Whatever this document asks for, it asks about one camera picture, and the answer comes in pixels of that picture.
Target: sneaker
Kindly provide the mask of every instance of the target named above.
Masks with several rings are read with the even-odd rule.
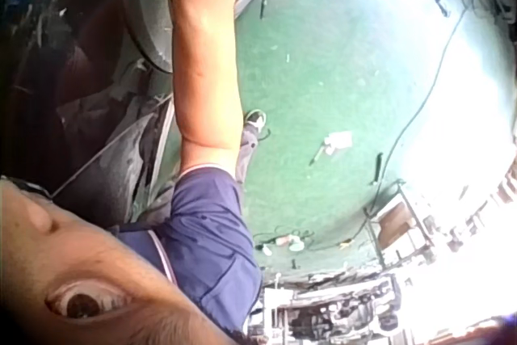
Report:
[[[258,133],[260,133],[266,125],[266,118],[266,113],[264,111],[254,109],[244,116],[244,124],[253,125],[258,130]]]

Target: green floor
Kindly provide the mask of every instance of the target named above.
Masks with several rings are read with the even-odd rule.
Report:
[[[314,244],[300,253],[258,252],[269,276],[374,258],[366,233],[347,250],[317,249],[349,238],[360,225],[360,209],[375,191],[369,183],[376,155],[388,153],[424,99],[460,16],[461,1],[447,2],[449,18],[435,0],[267,0],[260,20],[254,0],[237,21],[243,108],[262,108],[271,130],[249,169],[244,217],[253,234],[314,233]],[[495,185],[509,161],[512,64],[494,19],[467,12],[386,182],[406,179],[440,204],[457,199],[465,185],[472,192]],[[309,166],[323,138],[345,130],[353,146]],[[177,141],[168,145],[171,161],[175,147]]]

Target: short sleeve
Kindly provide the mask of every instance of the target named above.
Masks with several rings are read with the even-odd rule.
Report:
[[[188,172],[176,184],[170,219],[155,231],[179,288],[219,327],[240,330],[262,274],[233,177],[216,167]]]

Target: skin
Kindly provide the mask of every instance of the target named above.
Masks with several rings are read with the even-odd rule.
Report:
[[[233,25],[235,0],[173,0],[174,104],[182,171],[235,171],[242,130]],[[42,343],[125,343],[149,304],[206,323],[206,343],[229,339],[159,271],[107,232],[3,180],[2,305]],[[65,301],[109,301],[92,318],[67,318]]]

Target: blue t-shirt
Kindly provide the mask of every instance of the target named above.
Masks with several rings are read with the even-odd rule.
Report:
[[[159,240],[185,295],[219,327],[242,328],[262,274],[237,183],[226,171],[202,167],[186,173],[174,189],[170,219],[153,233],[123,232],[118,238],[167,275]]]

